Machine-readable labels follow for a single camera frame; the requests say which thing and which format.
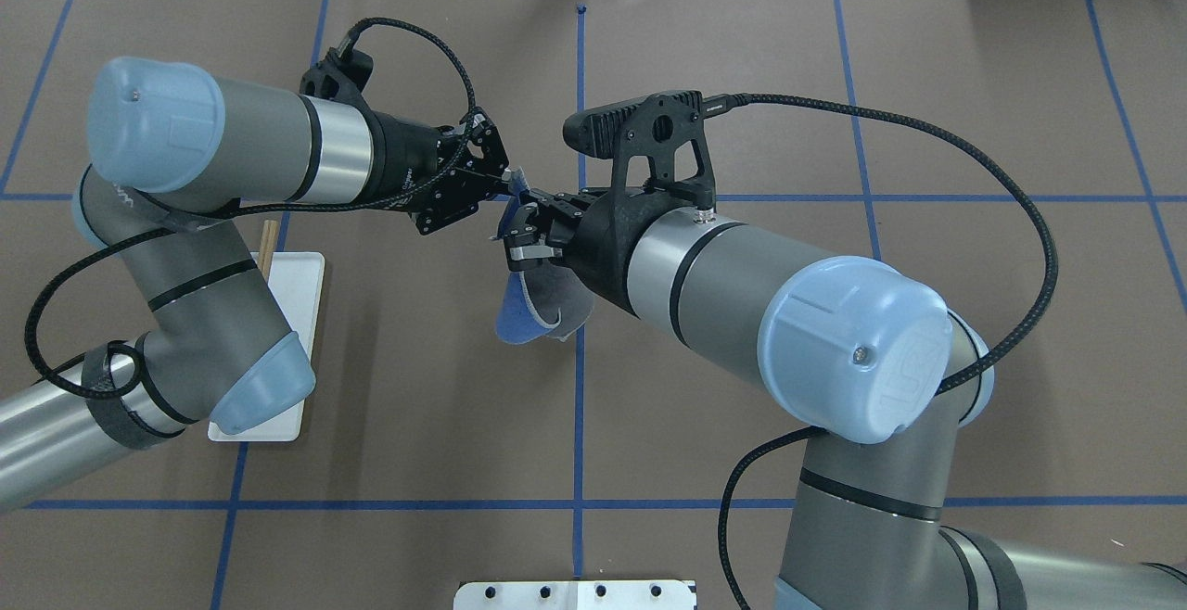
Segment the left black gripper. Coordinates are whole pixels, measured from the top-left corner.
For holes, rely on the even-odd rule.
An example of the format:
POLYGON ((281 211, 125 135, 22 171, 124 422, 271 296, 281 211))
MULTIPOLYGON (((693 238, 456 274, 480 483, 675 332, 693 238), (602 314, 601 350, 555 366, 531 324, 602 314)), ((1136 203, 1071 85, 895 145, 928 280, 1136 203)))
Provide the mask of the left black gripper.
POLYGON ((510 184, 504 144, 482 108, 466 112, 459 127, 429 127, 377 112, 369 128, 369 208, 410 214, 421 235, 478 212, 491 201, 484 186, 510 184))

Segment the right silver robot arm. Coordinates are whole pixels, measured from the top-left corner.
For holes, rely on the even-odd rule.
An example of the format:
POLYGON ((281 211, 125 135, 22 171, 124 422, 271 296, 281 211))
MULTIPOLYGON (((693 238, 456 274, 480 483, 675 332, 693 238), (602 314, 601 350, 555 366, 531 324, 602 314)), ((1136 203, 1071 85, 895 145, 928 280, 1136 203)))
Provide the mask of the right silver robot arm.
POLYGON ((747 453, 721 496, 721 571, 734 493, 760 457, 806 441, 776 609, 1182 609, 1181 568, 1056 555, 941 522, 959 428, 994 377, 975 328, 883 262, 832 255, 715 209, 631 189, 618 307, 767 390, 804 424, 747 453))

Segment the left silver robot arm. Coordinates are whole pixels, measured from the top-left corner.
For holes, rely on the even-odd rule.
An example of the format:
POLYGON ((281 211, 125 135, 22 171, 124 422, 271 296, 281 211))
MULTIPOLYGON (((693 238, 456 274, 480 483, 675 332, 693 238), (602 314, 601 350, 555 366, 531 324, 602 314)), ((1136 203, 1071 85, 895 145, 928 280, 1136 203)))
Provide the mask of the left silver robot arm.
POLYGON ((372 57, 330 51, 288 91, 185 62, 119 57, 97 75, 90 163, 72 193, 96 258, 120 254, 157 328, 106 341, 4 401, 4 510, 199 422, 240 434, 315 388, 305 348, 235 220, 272 210, 410 212, 421 234, 504 193, 487 113, 458 127, 374 112, 372 57))

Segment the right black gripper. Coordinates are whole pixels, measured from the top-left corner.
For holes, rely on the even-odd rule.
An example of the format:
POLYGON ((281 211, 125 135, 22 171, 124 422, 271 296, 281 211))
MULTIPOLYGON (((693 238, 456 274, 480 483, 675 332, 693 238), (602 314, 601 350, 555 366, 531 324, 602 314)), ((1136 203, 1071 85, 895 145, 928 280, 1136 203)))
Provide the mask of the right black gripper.
POLYGON ((523 273, 565 265, 594 294, 628 300, 627 271, 641 235, 662 214, 685 206, 669 192, 648 188, 512 191, 501 217, 507 268, 523 273))

